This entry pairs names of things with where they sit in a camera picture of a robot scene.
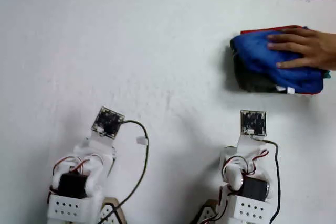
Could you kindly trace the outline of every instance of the white 3d-printed part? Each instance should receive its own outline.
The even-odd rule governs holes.
[[[200,216],[200,219],[198,220],[197,224],[201,223],[203,220],[211,218],[215,216],[215,212],[212,210],[211,207],[205,207],[202,211],[202,214]]]
[[[270,204],[242,196],[230,196],[227,216],[253,224],[267,224],[270,220]]]
[[[48,218],[85,223],[90,213],[91,199],[75,199],[59,195],[50,195]]]
[[[111,205],[105,205],[103,209],[100,211],[100,220],[104,218],[107,214],[109,214],[113,210]],[[104,221],[102,224],[122,224],[118,221],[115,214],[112,214],[108,220]]]

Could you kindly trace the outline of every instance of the fabric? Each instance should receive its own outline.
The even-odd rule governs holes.
[[[300,54],[274,51],[267,48],[267,36],[281,34],[278,30],[262,30],[239,35],[232,39],[244,66],[255,73],[265,74],[276,85],[294,88],[296,93],[320,93],[324,70],[310,67],[279,69],[278,62],[298,59]]]

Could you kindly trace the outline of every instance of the black cable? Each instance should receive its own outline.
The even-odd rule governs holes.
[[[281,186],[280,186],[280,171],[279,171],[279,163],[278,163],[279,146],[277,145],[277,143],[269,141],[269,140],[261,140],[261,141],[263,141],[265,143],[268,143],[268,144],[272,144],[276,148],[275,149],[275,166],[277,167],[277,176],[278,176],[278,207],[277,207],[277,211],[274,213],[271,220],[269,221],[269,223],[271,224],[274,221],[274,219],[276,218],[276,216],[279,214],[279,211],[280,211]]]
[[[132,195],[134,194],[134,192],[136,191],[136,189],[138,188],[138,186],[140,185],[141,181],[142,181],[142,178],[143,176],[145,175],[145,172],[146,172],[146,168],[147,168],[147,161],[148,161],[148,152],[149,152],[149,139],[148,139],[148,135],[147,135],[147,130],[145,128],[145,126],[143,126],[141,123],[139,123],[138,121],[134,121],[134,120],[127,120],[127,121],[123,121],[122,123],[120,124],[125,124],[125,123],[135,123],[137,125],[139,125],[140,127],[142,127],[143,129],[143,132],[145,134],[145,137],[147,139],[147,146],[146,146],[146,157],[145,157],[145,163],[144,163],[144,166],[143,166],[143,171],[142,171],[142,174],[137,182],[137,184],[135,185],[135,187],[133,188],[133,190],[130,192],[130,194],[122,201],[120,202],[119,205],[117,205],[111,212],[109,212],[104,218],[102,218],[98,224],[102,224],[104,221],[108,220],[108,218],[113,214],[115,213],[127,200],[129,200],[129,198],[132,197]]]
[[[208,222],[215,222],[215,221],[220,220],[223,217],[223,215],[225,214],[225,211],[226,211],[226,208],[227,208],[227,204],[228,204],[228,201],[226,200],[225,208],[224,208],[222,214],[217,219],[212,219],[212,220],[209,220]]]

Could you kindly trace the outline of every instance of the wire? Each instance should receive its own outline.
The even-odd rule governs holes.
[[[245,164],[246,164],[246,171],[245,170],[243,170],[243,173],[244,174],[248,174],[249,173],[249,171],[248,171],[248,163],[247,163],[247,161],[246,161],[246,159],[243,157],[243,156],[239,156],[239,155],[236,155],[236,156],[232,156],[232,157],[230,157],[224,164],[223,164],[223,167],[222,167],[222,177],[223,177],[223,179],[224,179],[224,170],[225,170],[225,166],[228,164],[228,163],[230,163],[235,157],[240,157],[244,162],[245,162]]]
[[[63,158],[59,159],[59,160],[56,162],[56,164],[54,165],[54,167],[53,167],[53,169],[52,169],[52,171],[53,171],[53,175],[55,174],[55,169],[56,169],[56,167],[57,167],[60,163],[62,163],[63,161],[67,160],[68,158],[77,159],[77,160],[79,161],[78,163],[81,163],[81,161],[82,161],[79,157],[76,157],[76,156],[66,156],[66,157],[63,157]]]
[[[112,168],[114,167],[114,163],[116,162],[116,157],[114,157],[113,158],[113,163],[111,164],[111,167],[110,167],[110,169],[109,169],[109,172],[107,173],[107,176],[109,176],[110,175],[110,173],[111,173],[111,171],[112,171]]]
[[[257,169],[255,161],[260,157],[267,156],[268,153],[269,153],[269,151],[267,149],[264,149],[258,156],[255,156],[254,158],[252,158],[253,170],[251,172],[247,173],[246,175],[254,175],[254,173],[256,172],[256,169]]]
[[[84,159],[82,162],[80,162],[74,169],[71,169],[71,172],[74,172],[76,170],[78,170],[79,168],[84,169],[83,164],[85,164],[86,162],[90,161],[89,159]]]
[[[280,203],[281,203],[280,171],[279,171],[279,163],[278,163],[279,146],[278,146],[277,143],[272,142],[270,140],[258,140],[258,139],[253,138],[252,136],[251,136],[251,138],[255,141],[262,141],[264,143],[272,144],[272,145],[275,146],[275,166],[277,168],[277,177],[278,177],[278,207],[277,207],[277,211],[274,213],[271,220],[269,221],[269,223],[271,224],[280,212]]]
[[[137,182],[137,184],[135,185],[135,187],[133,188],[133,190],[130,192],[130,194],[122,201],[120,202],[119,205],[117,205],[111,212],[109,212],[104,218],[102,218],[98,224],[102,224],[104,223],[104,221],[108,220],[108,218],[113,214],[115,213],[127,200],[129,200],[129,198],[132,197],[132,195],[134,194],[134,192],[136,191],[136,189],[138,188],[138,186],[140,185],[142,179],[143,179],[143,176],[145,175],[145,172],[146,172],[146,168],[147,168],[147,161],[148,161],[148,152],[149,152],[149,139],[148,139],[148,135],[147,135],[147,130],[145,128],[145,126],[143,126],[141,123],[139,123],[138,121],[135,121],[135,120],[127,120],[127,121],[123,121],[122,123],[120,124],[125,124],[125,123],[135,123],[137,125],[139,125],[140,127],[142,127],[143,129],[143,132],[145,134],[145,137],[147,138],[147,146],[146,146],[146,156],[145,156],[145,163],[144,163],[144,166],[143,166],[143,171],[142,171],[142,174]]]
[[[225,214],[225,211],[226,211],[226,208],[227,208],[227,204],[228,204],[228,200],[226,200],[225,208],[224,208],[222,214],[218,218],[216,218],[218,216],[218,214],[216,214],[215,216],[212,216],[211,218],[203,220],[200,224],[208,224],[210,222],[215,222],[215,221],[220,220],[223,217],[223,215]]]

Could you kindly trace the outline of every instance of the red wire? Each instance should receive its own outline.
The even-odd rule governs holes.
[[[84,163],[86,163],[87,161],[89,161],[89,159],[84,159],[82,162],[80,162],[74,169],[70,170],[71,172],[74,172],[76,170],[78,170],[78,168],[80,168]]]
[[[257,169],[257,168],[256,168],[256,164],[255,164],[255,160],[257,160],[257,159],[260,158],[260,157],[265,157],[265,156],[267,156],[268,153],[269,153],[269,151],[268,151],[267,149],[264,149],[264,150],[260,153],[260,155],[255,156],[254,158],[252,158],[253,171],[250,172],[250,173],[248,173],[247,175],[254,175],[254,173],[256,172],[256,169]]]
[[[52,169],[52,171],[53,171],[53,175],[55,174],[55,169],[56,169],[56,167],[57,167],[60,163],[62,163],[64,160],[67,160],[68,158],[78,158],[78,157],[75,157],[75,156],[67,156],[67,157],[64,157],[64,158],[60,159],[60,160],[54,165],[54,167],[53,167],[53,169]]]

